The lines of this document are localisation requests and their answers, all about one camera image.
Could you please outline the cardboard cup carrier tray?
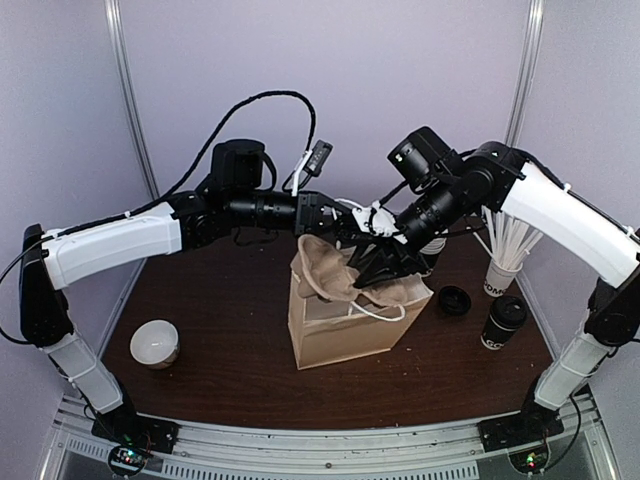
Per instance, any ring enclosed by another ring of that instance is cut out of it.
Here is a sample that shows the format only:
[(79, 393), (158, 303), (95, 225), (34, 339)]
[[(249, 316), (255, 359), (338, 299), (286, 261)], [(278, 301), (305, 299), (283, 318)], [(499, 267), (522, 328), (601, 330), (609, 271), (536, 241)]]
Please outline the cardboard cup carrier tray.
[(364, 298), (379, 307), (393, 307), (410, 302), (424, 287), (417, 276), (356, 287), (359, 272), (347, 262), (347, 255), (332, 243), (310, 234), (300, 236), (297, 253), (290, 263), (298, 279), (296, 293), (301, 298), (320, 297), (330, 302)]

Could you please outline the brown paper takeout bag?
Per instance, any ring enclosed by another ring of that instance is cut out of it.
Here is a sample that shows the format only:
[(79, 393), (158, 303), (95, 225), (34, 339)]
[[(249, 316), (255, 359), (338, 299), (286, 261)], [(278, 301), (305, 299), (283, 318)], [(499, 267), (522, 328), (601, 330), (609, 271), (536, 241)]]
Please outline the brown paper takeout bag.
[(300, 277), (291, 274), (288, 328), (300, 370), (362, 358), (391, 350), (433, 296), (419, 276), (402, 279), (407, 301), (377, 308), (360, 301), (324, 302), (298, 295)]

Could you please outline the black paper coffee cup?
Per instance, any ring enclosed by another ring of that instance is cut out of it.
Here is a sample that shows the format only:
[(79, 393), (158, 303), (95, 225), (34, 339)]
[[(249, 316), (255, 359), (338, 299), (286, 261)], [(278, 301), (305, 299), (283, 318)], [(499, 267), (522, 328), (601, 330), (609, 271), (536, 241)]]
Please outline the black paper coffee cup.
[(518, 328), (505, 328), (496, 323), (489, 309), (489, 314), (480, 336), (481, 342), (489, 350), (500, 350), (523, 325)]

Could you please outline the black plastic cup lid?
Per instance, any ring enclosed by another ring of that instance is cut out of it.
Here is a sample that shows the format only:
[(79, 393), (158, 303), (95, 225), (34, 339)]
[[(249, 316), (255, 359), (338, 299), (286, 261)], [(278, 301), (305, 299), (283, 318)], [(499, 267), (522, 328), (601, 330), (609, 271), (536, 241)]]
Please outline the black plastic cup lid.
[(521, 298), (503, 295), (493, 301), (490, 314), (497, 324), (505, 328), (518, 328), (526, 321), (527, 308)]

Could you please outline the stack of black paper cups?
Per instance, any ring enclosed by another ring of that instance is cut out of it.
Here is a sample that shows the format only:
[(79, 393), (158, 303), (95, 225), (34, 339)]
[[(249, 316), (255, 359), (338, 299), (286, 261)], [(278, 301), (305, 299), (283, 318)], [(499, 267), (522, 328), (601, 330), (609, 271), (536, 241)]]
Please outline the stack of black paper cups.
[(432, 274), (439, 256), (446, 246), (446, 242), (446, 238), (435, 238), (420, 250), (421, 256), (427, 265), (424, 276), (430, 276)]

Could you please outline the stack of black cup lids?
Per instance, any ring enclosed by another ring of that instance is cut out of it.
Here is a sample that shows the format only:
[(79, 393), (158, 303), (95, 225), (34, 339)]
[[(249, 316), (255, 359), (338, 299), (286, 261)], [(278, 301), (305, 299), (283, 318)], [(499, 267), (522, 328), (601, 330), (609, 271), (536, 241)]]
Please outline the stack of black cup lids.
[(459, 317), (470, 311), (472, 301), (469, 294), (462, 288), (447, 285), (439, 290), (438, 306), (446, 315)]

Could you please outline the white cup holding straws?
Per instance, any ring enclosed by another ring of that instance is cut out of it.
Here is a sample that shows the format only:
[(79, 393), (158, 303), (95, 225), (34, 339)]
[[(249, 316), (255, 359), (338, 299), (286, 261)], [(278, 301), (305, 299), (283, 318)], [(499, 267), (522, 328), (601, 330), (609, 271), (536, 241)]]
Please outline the white cup holding straws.
[(504, 268), (495, 259), (492, 259), (483, 283), (484, 292), (494, 298), (502, 296), (521, 271), (522, 266), (523, 263), (520, 262), (516, 267)]

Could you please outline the wrapped white straws bundle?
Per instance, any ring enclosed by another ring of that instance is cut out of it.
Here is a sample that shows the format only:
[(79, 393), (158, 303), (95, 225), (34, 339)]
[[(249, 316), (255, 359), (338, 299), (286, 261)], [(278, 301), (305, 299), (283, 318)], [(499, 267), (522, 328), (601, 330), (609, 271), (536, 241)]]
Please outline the wrapped white straws bundle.
[(493, 213), (482, 207), (479, 218), (486, 228), (488, 240), (483, 240), (477, 232), (473, 236), (490, 259), (504, 270), (518, 270), (543, 238), (541, 231), (503, 212)]

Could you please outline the white ceramic bowl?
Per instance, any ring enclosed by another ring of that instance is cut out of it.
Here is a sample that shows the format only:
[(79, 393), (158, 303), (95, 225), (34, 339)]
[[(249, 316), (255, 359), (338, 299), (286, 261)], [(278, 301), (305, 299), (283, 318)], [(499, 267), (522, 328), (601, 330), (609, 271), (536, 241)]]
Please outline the white ceramic bowl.
[(166, 320), (148, 321), (132, 335), (129, 351), (136, 362), (149, 369), (169, 368), (180, 352), (179, 332)]

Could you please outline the aluminium front rail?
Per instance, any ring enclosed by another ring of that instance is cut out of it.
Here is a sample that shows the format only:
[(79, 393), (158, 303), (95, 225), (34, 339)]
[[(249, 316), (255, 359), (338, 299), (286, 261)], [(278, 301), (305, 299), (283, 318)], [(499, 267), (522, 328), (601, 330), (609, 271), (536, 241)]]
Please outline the aluminium front rail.
[[(511, 462), (529, 443), (489, 451), (478, 424), (509, 414), (431, 425), (355, 430), (278, 430), (170, 420), (171, 453), (153, 452), (132, 479), (622, 479), (591, 394), (577, 396), (579, 436), (544, 475)], [(119, 479), (113, 442), (91, 435), (84, 402), (63, 396), (35, 479)]]

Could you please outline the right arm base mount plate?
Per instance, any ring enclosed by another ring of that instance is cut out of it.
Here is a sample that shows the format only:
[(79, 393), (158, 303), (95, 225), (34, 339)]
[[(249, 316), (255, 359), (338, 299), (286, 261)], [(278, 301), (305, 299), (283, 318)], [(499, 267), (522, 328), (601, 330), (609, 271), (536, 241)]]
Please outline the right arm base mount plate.
[(485, 452), (543, 442), (564, 432), (558, 413), (545, 409), (483, 420), (477, 427)]

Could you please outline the right aluminium frame post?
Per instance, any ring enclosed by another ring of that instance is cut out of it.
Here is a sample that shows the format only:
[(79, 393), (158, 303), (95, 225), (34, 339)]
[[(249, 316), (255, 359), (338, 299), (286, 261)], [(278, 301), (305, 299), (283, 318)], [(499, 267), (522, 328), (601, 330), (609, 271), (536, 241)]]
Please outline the right aluminium frame post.
[(511, 147), (518, 144), (523, 128), (527, 100), (531, 92), (539, 58), (544, 10), (544, 0), (531, 0), (529, 2), (518, 78), (505, 135), (505, 143)]

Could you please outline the aluminium frame post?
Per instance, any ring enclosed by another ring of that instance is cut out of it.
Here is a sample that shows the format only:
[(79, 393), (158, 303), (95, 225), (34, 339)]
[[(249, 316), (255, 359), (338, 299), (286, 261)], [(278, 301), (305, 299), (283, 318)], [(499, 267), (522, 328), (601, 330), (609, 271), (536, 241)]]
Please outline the aluminium frame post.
[(120, 88), (124, 101), (126, 118), (131, 133), (133, 147), (141, 169), (143, 183), (151, 199), (160, 196), (158, 182), (151, 164), (146, 139), (143, 132), (140, 113), (136, 101), (133, 79), (126, 48), (126, 39), (121, 17), (120, 2), (104, 1), (108, 32), (116, 61)]
[(539, 58), (544, 10), (544, 0), (531, 0), (529, 2), (518, 78), (505, 135), (505, 143), (511, 147), (518, 144), (523, 128), (527, 100), (531, 92)]

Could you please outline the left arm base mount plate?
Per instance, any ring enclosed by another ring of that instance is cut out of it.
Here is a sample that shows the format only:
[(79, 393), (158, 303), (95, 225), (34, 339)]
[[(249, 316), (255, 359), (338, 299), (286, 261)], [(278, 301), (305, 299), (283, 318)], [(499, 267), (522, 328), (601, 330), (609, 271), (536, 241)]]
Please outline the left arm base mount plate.
[(151, 453), (173, 452), (179, 425), (173, 421), (138, 414), (99, 414), (93, 421), (91, 434), (137, 450)]

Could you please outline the left aluminium frame post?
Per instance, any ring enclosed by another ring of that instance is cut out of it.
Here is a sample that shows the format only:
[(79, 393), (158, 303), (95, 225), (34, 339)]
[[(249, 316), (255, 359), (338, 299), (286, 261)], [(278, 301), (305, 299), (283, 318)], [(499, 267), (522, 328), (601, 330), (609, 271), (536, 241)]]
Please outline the left aluminium frame post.
[(151, 164), (146, 139), (143, 132), (140, 113), (136, 101), (133, 79), (126, 48), (126, 39), (121, 17), (120, 2), (104, 1), (108, 32), (116, 61), (120, 88), (124, 101), (126, 118), (131, 133), (133, 147), (141, 169), (143, 183), (151, 199), (160, 196), (158, 182)]

